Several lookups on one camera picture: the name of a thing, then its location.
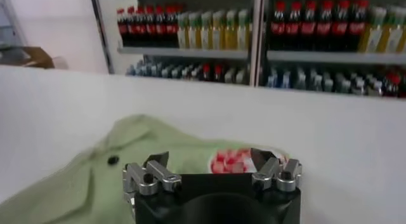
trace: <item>black button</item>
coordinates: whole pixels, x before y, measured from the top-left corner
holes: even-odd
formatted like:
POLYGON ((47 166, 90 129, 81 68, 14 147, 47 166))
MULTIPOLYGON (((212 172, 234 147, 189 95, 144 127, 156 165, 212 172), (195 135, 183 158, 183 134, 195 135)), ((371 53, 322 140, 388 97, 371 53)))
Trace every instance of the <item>black button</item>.
POLYGON ((119 162, 119 160, 120 160, 119 156, 114 155, 108 158, 107 163, 110 166, 113 166, 116 165, 119 162))

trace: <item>white wall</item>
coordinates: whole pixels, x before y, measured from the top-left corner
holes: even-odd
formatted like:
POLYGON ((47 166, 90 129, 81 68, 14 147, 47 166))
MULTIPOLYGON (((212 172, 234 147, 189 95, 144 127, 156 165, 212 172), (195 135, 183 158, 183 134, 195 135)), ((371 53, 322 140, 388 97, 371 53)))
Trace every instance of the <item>white wall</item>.
POLYGON ((10 0, 28 46, 63 57, 70 70, 107 73, 91 0, 10 0))

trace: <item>green cloth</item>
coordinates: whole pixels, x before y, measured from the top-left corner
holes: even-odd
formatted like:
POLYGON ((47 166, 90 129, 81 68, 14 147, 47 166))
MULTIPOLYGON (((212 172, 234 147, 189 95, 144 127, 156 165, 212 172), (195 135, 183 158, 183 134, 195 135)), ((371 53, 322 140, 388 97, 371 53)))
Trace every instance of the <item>green cloth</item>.
POLYGON ((169 151, 174 173, 209 173, 210 158, 220 149, 255 147, 224 140, 201 140, 152 117, 135 115, 117 121, 94 148, 65 168, 0 205, 2 224, 130 224, 122 191, 125 164, 142 164, 151 154, 169 151), (108 165, 116 155, 119 162, 108 165))

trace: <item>metal shelf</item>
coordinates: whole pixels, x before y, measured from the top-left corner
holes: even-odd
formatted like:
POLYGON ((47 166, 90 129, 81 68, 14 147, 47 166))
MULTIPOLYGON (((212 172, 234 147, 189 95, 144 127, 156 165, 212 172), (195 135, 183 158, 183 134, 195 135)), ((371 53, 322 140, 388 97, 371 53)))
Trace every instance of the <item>metal shelf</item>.
POLYGON ((406 65, 406 54, 268 51, 271 61, 406 65))
POLYGON ((147 47, 124 47, 118 49, 122 54, 141 54, 155 56, 175 56, 189 58, 227 58, 227 59, 247 59, 248 51, 220 51, 204 49, 179 49, 179 48, 147 48, 147 47))

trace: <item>white table surface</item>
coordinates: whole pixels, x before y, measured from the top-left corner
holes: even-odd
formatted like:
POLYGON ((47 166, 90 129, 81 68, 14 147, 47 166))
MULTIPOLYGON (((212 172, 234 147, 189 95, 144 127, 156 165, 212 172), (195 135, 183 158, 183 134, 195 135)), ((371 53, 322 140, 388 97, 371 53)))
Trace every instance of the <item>white table surface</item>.
POLYGON ((405 223, 405 111, 396 100, 3 67, 0 202, 94 145, 115 120, 149 114, 297 157, 302 223, 405 223))

